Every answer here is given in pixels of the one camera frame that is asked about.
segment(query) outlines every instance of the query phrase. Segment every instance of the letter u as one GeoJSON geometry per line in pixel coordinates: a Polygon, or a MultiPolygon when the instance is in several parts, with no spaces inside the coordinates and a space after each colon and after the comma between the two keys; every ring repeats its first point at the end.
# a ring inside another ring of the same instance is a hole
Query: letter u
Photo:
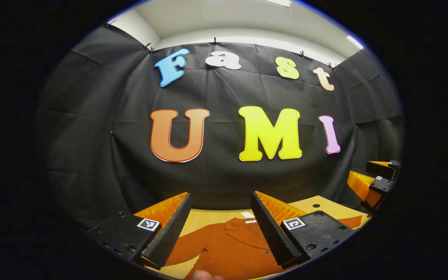
{"type": "Polygon", "coordinates": [[[170,145],[172,120],[177,117],[175,110],[156,110],[150,115],[153,120],[151,129],[151,151],[162,161],[185,163],[196,158],[203,146],[204,120],[210,116],[205,109],[190,109],[184,115],[190,119],[188,144],[182,148],[170,145]]]}

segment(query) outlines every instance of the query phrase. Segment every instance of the white wall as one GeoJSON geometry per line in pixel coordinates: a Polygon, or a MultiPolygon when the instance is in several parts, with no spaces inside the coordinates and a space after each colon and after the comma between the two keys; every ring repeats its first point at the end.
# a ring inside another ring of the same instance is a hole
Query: white wall
{"type": "Polygon", "coordinates": [[[119,14],[108,22],[113,26],[124,30],[132,37],[136,38],[143,45],[151,43],[148,47],[156,48],[157,43],[160,42],[160,36],[151,28],[151,26],[142,18],[135,9],[130,9],[119,14]]]}
{"type": "Polygon", "coordinates": [[[284,49],[293,53],[304,51],[306,57],[313,58],[325,64],[331,62],[333,66],[335,63],[340,64],[340,62],[347,59],[324,46],[299,37],[251,28],[215,28],[178,34],[161,39],[154,48],[162,49],[182,44],[213,42],[214,37],[216,37],[217,42],[257,44],[284,49]]]}

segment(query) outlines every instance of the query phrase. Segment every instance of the wooden table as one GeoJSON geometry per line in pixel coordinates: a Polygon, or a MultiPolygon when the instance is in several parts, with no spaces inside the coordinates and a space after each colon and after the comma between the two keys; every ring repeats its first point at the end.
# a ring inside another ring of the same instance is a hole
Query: wooden table
{"type": "MultiPolygon", "coordinates": [[[[350,208],[347,208],[343,205],[339,205],[331,200],[327,200],[323,197],[314,196],[311,198],[307,198],[304,200],[296,201],[288,203],[291,206],[294,206],[306,213],[311,213],[317,210],[324,211],[335,219],[343,219],[343,218],[352,218],[356,216],[362,215],[361,226],[363,226],[370,218],[368,215],[350,208]]],[[[217,223],[225,223],[232,218],[240,218],[244,219],[242,216],[242,212],[248,211],[253,214],[251,209],[242,209],[242,210],[202,210],[202,209],[191,209],[188,219],[181,231],[180,236],[186,235],[190,232],[194,232],[197,229],[201,229],[202,227],[210,224],[217,223]]],[[[182,279],[184,278],[189,271],[193,268],[194,263],[197,261],[199,255],[190,259],[187,262],[182,262],[181,264],[175,264],[173,266],[164,266],[160,271],[156,269],[152,269],[159,273],[163,273],[165,275],[172,276],[174,278],[182,279]]]]}

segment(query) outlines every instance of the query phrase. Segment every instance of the orange plastic part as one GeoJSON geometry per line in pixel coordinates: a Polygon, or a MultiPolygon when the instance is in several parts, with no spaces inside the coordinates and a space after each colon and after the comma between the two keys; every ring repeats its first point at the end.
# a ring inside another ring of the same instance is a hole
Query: orange plastic part
{"type": "Polygon", "coordinates": [[[178,209],[179,205],[181,205],[181,202],[187,194],[187,192],[178,194],[162,202],[158,202],[147,209],[139,211],[134,215],[160,222],[160,225],[162,226],[160,229],[161,231],[167,225],[170,218],[172,218],[172,215],[174,215],[174,212],[178,209]]]}
{"type": "Polygon", "coordinates": [[[288,205],[272,196],[266,195],[258,191],[255,192],[257,193],[258,197],[260,198],[264,206],[267,208],[267,211],[271,213],[274,221],[278,223],[278,225],[281,225],[281,223],[284,220],[297,218],[307,214],[304,211],[295,208],[291,205],[288,205]]]}
{"type": "MultiPolygon", "coordinates": [[[[373,163],[385,163],[382,161],[372,161],[373,163]]],[[[374,207],[380,200],[381,194],[370,190],[369,185],[375,179],[366,175],[359,174],[354,171],[348,173],[347,184],[350,188],[360,197],[364,202],[366,202],[370,207],[374,207]]]]}
{"type": "Polygon", "coordinates": [[[388,166],[386,161],[370,161],[370,163],[376,163],[377,165],[388,166]]]}
{"type": "Polygon", "coordinates": [[[347,184],[363,201],[366,200],[369,194],[369,185],[375,179],[357,172],[350,171],[348,173],[347,184]]]}

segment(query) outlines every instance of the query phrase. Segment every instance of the yellow letter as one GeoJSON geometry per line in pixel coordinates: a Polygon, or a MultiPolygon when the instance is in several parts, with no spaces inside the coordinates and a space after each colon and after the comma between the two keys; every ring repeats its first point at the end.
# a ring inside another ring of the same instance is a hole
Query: yellow letter
{"type": "Polygon", "coordinates": [[[296,79],[300,77],[300,74],[295,68],[297,64],[295,64],[293,60],[279,56],[276,57],[276,64],[278,65],[277,70],[279,72],[279,75],[290,79],[296,79]]]}
{"type": "Polygon", "coordinates": [[[292,159],[302,156],[302,150],[298,145],[300,113],[297,110],[289,108],[281,110],[276,126],[272,126],[260,107],[241,107],[238,113],[245,118],[245,150],[240,153],[241,161],[259,161],[262,158],[262,152],[258,150],[259,139],[269,159],[276,154],[281,140],[283,147],[279,151],[279,158],[292,159]]]}

